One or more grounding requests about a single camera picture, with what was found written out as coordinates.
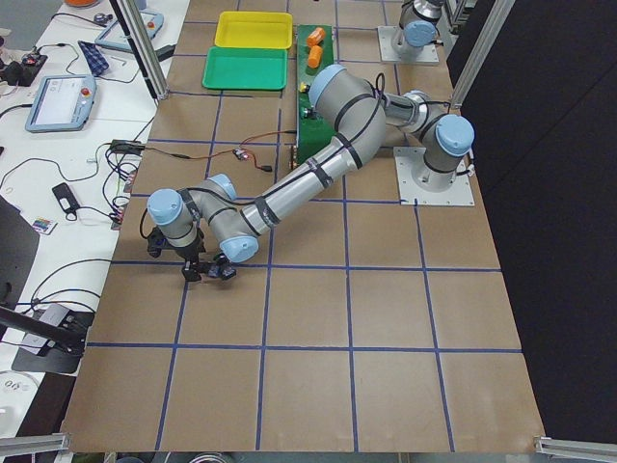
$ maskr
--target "tablet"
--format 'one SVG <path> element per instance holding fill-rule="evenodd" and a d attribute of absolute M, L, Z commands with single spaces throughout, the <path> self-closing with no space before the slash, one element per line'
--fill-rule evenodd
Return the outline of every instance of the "tablet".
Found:
<path fill-rule="evenodd" d="M 159 29 L 163 26 L 164 16 L 161 13 L 150 12 L 148 10 L 143 10 L 140 13 L 142 15 L 142 19 L 144 20 L 148 37 L 152 40 Z M 124 31 L 117 20 L 109 24 L 105 30 L 98 35 L 94 43 L 112 50 L 127 51 L 129 53 L 132 51 L 128 41 L 126 40 Z"/>
<path fill-rule="evenodd" d="M 88 120 L 96 94 L 91 75 L 43 77 L 26 121 L 29 132 L 81 130 Z"/>

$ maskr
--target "robotic arm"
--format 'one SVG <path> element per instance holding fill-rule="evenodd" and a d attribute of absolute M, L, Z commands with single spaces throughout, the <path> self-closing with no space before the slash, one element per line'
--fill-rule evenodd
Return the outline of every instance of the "robotic arm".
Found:
<path fill-rule="evenodd" d="M 473 139 L 473 130 L 464 118 L 446 115 L 427 95 L 385 94 L 340 65 L 322 70 L 315 77 L 308 97 L 337 134 L 327 147 L 261 196 L 239 204 L 229 178 L 217 175 L 197 187 L 179 191 L 162 189 L 149 197 L 148 213 L 156 225 L 149 241 L 160 242 L 165 238 L 169 247 L 186 260 L 185 277 L 192 275 L 187 280 L 198 280 L 197 273 L 223 279 L 233 276 L 230 271 L 225 273 L 228 263 L 250 259 L 258 250 L 260 235 L 338 178 L 369 162 L 384 141 L 386 123 L 424 140 L 431 175 L 451 177 Z M 450 140 L 461 138 L 456 133 L 461 124 L 469 126 L 471 139 L 467 136 L 462 141 Z M 205 267 L 199 260 L 199 252 L 203 251 L 201 219 L 212 229 L 223 252 L 216 262 Z M 157 251 L 156 246 L 148 250 L 153 255 Z"/>
<path fill-rule="evenodd" d="M 437 35 L 445 0 L 407 0 L 401 7 L 392 48 L 400 56 L 414 56 Z"/>

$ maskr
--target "white mounting plate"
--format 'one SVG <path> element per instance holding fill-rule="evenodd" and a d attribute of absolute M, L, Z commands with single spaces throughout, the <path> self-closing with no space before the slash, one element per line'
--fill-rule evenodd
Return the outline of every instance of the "white mounting plate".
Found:
<path fill-rule="evenodd" d="M 382 53 L 382 61 L 425 66 L 436 66 L 440 63 L 440 57 L 437 54 L 435 45 L 433 44 L 424 46 L 422 51 L 414 57 L 401 57 L 392 48 L 392 36 L 394 36 L 397 29 L 398 26 L 379 26 L 377 28 L 377 37 L 379 37 L 379 49 Z"/>
<path fill-rule="evenodd" d="M 468 176 L 456 177 L 452 186 L 441 193 L 433 193 L 420 188 L 412 178 L 412 163 L 422 157 L 425 148 L 394 147 L 398 194 L 401 204 L 414 205 L 475 205 Z M 466 169 L 461 161 L 457 171 Z"/>

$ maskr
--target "blue cap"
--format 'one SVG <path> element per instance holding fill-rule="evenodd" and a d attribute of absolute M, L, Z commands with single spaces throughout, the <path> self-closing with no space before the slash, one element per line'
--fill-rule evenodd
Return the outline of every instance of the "blue cap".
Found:
<path fill-rule="evenodd" d="M 435 129 L 437 141 L 445 152 L 462 157 L 471 148 L 475 136 L 467 119 L 455 114 L 443 116 Z"/>
<path fill-rule="evenodd" d="M 428 45 L 437 34 L 437 29 L 428 21 L 413 21 L 403 30 L 405 41 L 411 46 Z"/>
<path fill-rule="evenodd" d="M 308 99 L 310 100 L 310 104 L 315 106 L 319 97 L 323 93 L 324 89 L 328 86 L 330 81 L 335 78 L 337 75 L 345 68 L 341 65 L 329 65 L 327 68 L 324 68 L 320 71 L 310 84 L 310 89 L 308 89 Z"/>
<path fill-rule="evenodd" d="M 169 225 L 182 212 L 182 197 L 171 188 L 156 190 L 148 198 L 148 212 L 156 225 Z"/>
<path fill-rule="evenodd" d="M 232 201 L 235 201 L 235 199 L 238 197 L 238 195 L 236 195 L 235 193 L 235 188 L 233 188 L 233 183 L 231 183 L 231 180 L 225 174 L 217 174 L 216 176 L 210 177 L 209 179 L 215 182 L 221 188 L 223 188 Z"/>
<path fill-rule="evenodd" d="M 259 249 L 259 243 L 254 236 L 234 236 L 221 244 L 221 251 L 231 262 L 243 262 L 255 255 Z"/>

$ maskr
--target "plastic tray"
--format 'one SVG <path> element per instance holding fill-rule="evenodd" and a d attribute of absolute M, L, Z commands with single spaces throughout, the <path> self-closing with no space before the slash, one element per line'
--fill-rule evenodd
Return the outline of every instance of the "plastic tray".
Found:
<path fill-rule="evenodd" d="M 289 13 L 222 12 L 214 44 L 233 48 L 287 49 L 292 43 Z"/>
<path fill-rule="evenodd" d="M 287 50 L 213 46 L 202 83 L 215 90 L 281 90 L 287 84 Z"/>

